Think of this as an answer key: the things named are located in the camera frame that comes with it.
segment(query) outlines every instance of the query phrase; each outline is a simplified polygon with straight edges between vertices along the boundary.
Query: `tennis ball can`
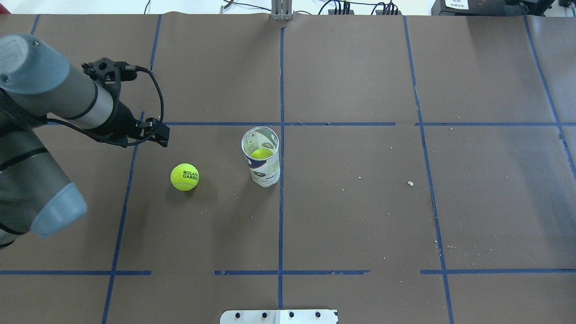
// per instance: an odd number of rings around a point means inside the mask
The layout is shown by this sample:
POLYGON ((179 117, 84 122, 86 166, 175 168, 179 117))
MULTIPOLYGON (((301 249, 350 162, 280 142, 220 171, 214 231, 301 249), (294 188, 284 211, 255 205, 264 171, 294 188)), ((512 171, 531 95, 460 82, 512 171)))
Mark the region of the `tennis ball can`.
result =
POLYGON ((252 180, 265 188, 278 182, 280 140, 276 133, 267 127, 254 127, 244 134, 241 144, 252 180))

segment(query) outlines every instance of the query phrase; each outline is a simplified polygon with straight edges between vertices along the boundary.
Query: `blue tape line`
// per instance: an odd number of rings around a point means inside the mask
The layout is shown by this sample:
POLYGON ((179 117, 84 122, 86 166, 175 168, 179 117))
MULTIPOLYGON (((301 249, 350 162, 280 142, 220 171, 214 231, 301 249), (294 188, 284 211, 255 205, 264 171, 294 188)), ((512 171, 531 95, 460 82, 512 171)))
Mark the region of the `blue tape line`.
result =
MULTIPOLYGON (((569 273, 576 269, 451 269, 448 274, 523 274, 523 273, 569 273)), ((420 274, 442 274, 442 270, 420 270, 420 274)))
POLYGON ((116 271, 115 276, 151 276, 152 271, 149 270, 124 270, 116 271))
MULTIPOLYGON (((110 276, 105 270, 0 270, 0 276, 110 276)), ((116 271, 117 276, 151 276, 152 271, 116 271)))
POLYGON ((556 123, 422 123, 424 126, 556 127, 556 123))
MULTIPOLYGON (((140 115, 140 120, 144 118, 144 112, 140 115)), ((136 161, 136 154, 138 153, 138 145, 134 146, 132 152, 132 161, 130 162, 130 172, 128 173, 128 183, 126 185, 126 193, 124 195, 124 205, 122 206, 122 216, 120 217, 120 225, 118 227, 118 236, 116 238, 116 248, 114 249, 114 259, 112 260, 112 271, 110 274, 110 281, 108 282, 108 293, 106 294, 106 302, 104 304, 104 314, 102 315, 102 324, 106 324, 108 320, 108 310, 110 309, 110 299, 112 298, 112 289, 114 288, 114 277, 116 274, 116 265, 118 264, 118 255, 120 254, 120 244, 122 243, 122 233, 124 232, 124 221, 126 220, 126 210, 128 206, 128 196, 132 188, 132 176, 134 174, 134 162, 136 161)))
MULTIPOLYGON (((361 276, 370 270, 283 270, 284 276, 325 276, 342 274, 345 276, 361 276)), ((215 271, 215 276, 276 276, 276 270, 225 270, 215 271)))
POLYGON ((110 271, 101 270, 0 270, 6 276, 109 276, 110 271))
POLYGON ((36 32, 36 27, 38 27, 38 21, 39 20, 40 20, 40 15, 37 14, 36 19, 34 20, 34 24, 32 25, 32 31, 30 31, 31 35, 34 35, 34 33, 36 32))
POLYGON ((297 122, 164 122, 167 126, 396 126, 394 122, 311 122, 311 123, 297 123, 297 122))
POLYGON ((426 136, 424 133, 424 125, 422 120, 422 110, 420 109, 420 100, 416 92, 416 73, 414 72, 414 61, 412 59, 412 48, 410 46, 410 35, 408 34, 408 21, 406 16, 404 19, 404 33, 406 34, 406 46, 408 49, 408 59, 410 61, 410 73, 412 74, 412 86, 414 87, 414 100, 418 108, 418 123, 420 126, 420 136, 422 137, 422 148, 424 150, 424 160, 426 162, 426 173, 428 175, 428 185, 430 186, 430 196, 432 198, 432 208, 434 211, 434 221, 436 224, 436 237, 438 243, 438 250, 440 253, 440 265, 442 267, 442 279, 444 281, 444 294, 446 296, 446 309, 448 311, 448 320, 450 324, 454 324, 454 315, 452 313, 452 299, 450 298, 450 287, 448 285, 448 274, 446 272, 446 262, 444 261, 444 248, 442 245, 442 233, 440 233, 440 222, 438 219, 438 210, 436 207, 436 197, 434 195, 434 185, 432 183, 432 173, 430 171, 430 160, 428 159, 428 148, 426 147, 426 136))
POLYGON ((284 28, 280 29, 280 208, 278 221, 278 309, 283 308, 282 287, 284 272, 284 28))
POLYGON ((396 123, 391 122, 312 122, 312 123, 285 123, 286 126, 396 126, 396 123))
POLYGON ((215 271, 215 276, 277 276, 277 270, 226 270, 215 271))
POLYGON ((370 270, 284 270, 287 276, 326 276, 329 274, 342 274, 345 276, 362 276, 370 270))
POLYGON ((566 157, 568 159, 570 169, 572 170, 572 177, 574 178, 574 180, 576 180, 576 168, 574 168, 574 160, 572 159, 572 154, 570 154, 570 149, 568 148, 568 144, 566 143, 566 137, 564 136, 564 131, 562 130, 562 126, 560 125, 560 119, 558 118, 556 107, 554 106, 554 102, 552 101, 552 96, 550 95, 550 89, 548 89, 546 78, 544 78, 544 72, 542 72, 542 67, 540 66, 540 60, 538 59, 538 54, 536 54, 536 48, 534 47, 534 42, 532 41, 532 33, 530 32, 530 26, 528 24, 528 18, 526 14, 524 15, 524 25, 526 26, 526 33, 528 34, 528 42, 530 42, 530 49, 532 50, 532 55, 534 56, 534 61, 536 62, 536 67, 538 68, 538 73, 540 75, 540 79, 542 80, 542 85, 544 85, 544 90, 546 91, 546 97, 548 98, 548 103, 550 104, 550 108, 552 108, 554 121, 558 126, 558 132, 560 132, 560 136, 562 138, 564 151, 566 152, 566 157))
POLYGON ((167 126, 280 126, 280 123, 242 122, 164 122, 167 126))
POLYGON ((156 57, 156 45, 158 44, 158 34, 160 33, 160 24, 162 23, 162 15, 158 15, 158 22, 156 23, 156 34, 154 35, 154 45, 152 46, 152 56, 150 57, 150 71, 154 67, 154 58, 156 57))

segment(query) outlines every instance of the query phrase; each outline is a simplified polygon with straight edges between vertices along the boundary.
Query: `black cable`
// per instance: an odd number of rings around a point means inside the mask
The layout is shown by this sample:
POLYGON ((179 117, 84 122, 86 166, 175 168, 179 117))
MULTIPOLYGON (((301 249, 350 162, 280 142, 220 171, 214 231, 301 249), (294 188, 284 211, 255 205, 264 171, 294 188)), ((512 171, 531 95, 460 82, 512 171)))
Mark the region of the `black cable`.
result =
MULTIPOLYGON (((329 3, 332 2, 332 1, 337 2, 338 5, 340 5, 340 1, 337 1, 337 0, 329 0, 329 1, 326 1, 326 2, 324 3, 324 5, 322 6, 322 8, 320 8, 320 11, 318 12, 318 14, 321 14, 321 13, 322 13, 322 10, 326 7, 326 5, 329 4, 329 3)), ((334 13, 336 13, 336 4, 334 4, 334 13)))
POLYGON ((387 16, 390 15, 390 12, 393 10, 393 8, 394 8, 394 3, 392 3, 392 0, 390 0, 390 2, 388 2, 388 6, 386 7, 386 15, 387 16))
POLYGON ((350 3, 353 3, 355 5, 366 5, 366 6, 374 6, 377 4, 377 3, 363 3, 363 2, 350 2, 350 3))
POLYGON ((250 5, 248 3, 239 3, 239 2, 234 2, 234 0, 223 0, 224 2, 227 2, 228 4, 232 4, 232 5, 240 5, 240 6, 249 6, 249 7, 254 7, 254 8, 258 8, 258 9, 262 9, 262 10, 268 10, 269 12, 272 12, 272 9, 268 9, 268 8, 264 8, 264 7, 260 7, 260 6, 255 6, 255 5, 250 5))
POLYGON ((370 15, 373 15, 374 12, 376 11, 376 8, 378 8, 378 6, 380 6, 380 5, 383 5, 383 6, 384 6, 384 8, 383 8, 383 10, 382 10, 382 12, 384 12, 384 10, 386 9, 386 4, 383 3, 383 2, 379 2, 379 3, 377 3, 377 4, 374 6, 374 9, 372 9, 372 12, 370 13, 370 15))
POLYGON ((232 6, 232 4, 234 3, 234 0, 230 0, 230 1, 226 1, 226 2, 228 2, 228 3, 222 8, 222 10, 228 9, 229 6, 232 6))
POLYGON ((144 7, 144 14, 146 14, 146 10, 148 9, 148 6, 150 6, 150 2, 152 0, 148 0, 148 3, 146 4, 146 6, 144 7))
POLYGON ((93 135, 84 129, 81 129, 77 126, 72 125, 71 123, 65 122, 65 121, 60 120, 60 119, 47 118, 46 122, 53 122, 53 123, 67 126, 67 127, 71 128, 75 131, 78 131, 78 132, 90 137, 91 139, 93 139, 95 141, 110 144, 110 145, 126 147, 126 146, 138 145, 138 144, 141 144, 141 143, 144 143, 144 142, 150 140, 152 137, 154 137, 154 135, 156 135, 156 133, 158 132, 158 128, 160 127, 160 125, 164 121, 164 97, 162 97, 162 92, 160 91, 160 86, 158 85, 158 81, 156 81, 156 78, 154 77, 154 73, 152 73, 152 71, 150 71, 147 68, 142 67, 142 66, 136 66, 136 71, 141 71, 141 72, 147 73, 150 76, 150 78, 152 79, 152 82, 154 83, 154 86, 156 87, 156 91, 158 92, 158 98, 160 98, 160 123, 158 124, 158 126, 156 126, 156 128, 150 134, 148 134, 148 136, 146 136, 142 140, 136 140, 132 143, 113 142, 113 141, 108 140, 105 137, 93 135))

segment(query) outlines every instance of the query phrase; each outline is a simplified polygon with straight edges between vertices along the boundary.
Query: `white label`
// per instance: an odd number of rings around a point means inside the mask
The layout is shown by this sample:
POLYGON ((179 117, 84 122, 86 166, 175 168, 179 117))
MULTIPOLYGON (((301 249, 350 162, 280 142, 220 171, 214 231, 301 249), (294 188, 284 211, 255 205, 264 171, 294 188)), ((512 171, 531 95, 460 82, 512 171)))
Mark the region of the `white label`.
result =
POLYGON ((446 0, 446 7, 468 10, 468 0, 446 0))

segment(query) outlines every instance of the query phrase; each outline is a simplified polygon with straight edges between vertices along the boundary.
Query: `tennis ball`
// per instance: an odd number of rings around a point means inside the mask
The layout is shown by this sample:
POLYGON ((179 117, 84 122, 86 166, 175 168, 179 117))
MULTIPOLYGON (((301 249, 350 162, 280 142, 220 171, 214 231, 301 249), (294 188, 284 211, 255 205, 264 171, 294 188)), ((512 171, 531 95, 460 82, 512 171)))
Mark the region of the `tennis ball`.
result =
POLYGON ((252 156, 256 160, 264 160, 272 156, 274 154, 269 149, 257 149, 250 156, 252 156))
POLYGON ((180 191, 188 191, 196 187, 198 180, 200 180, 200 175, 192 164, 179 164, 170 173, 170 182, 180 191))

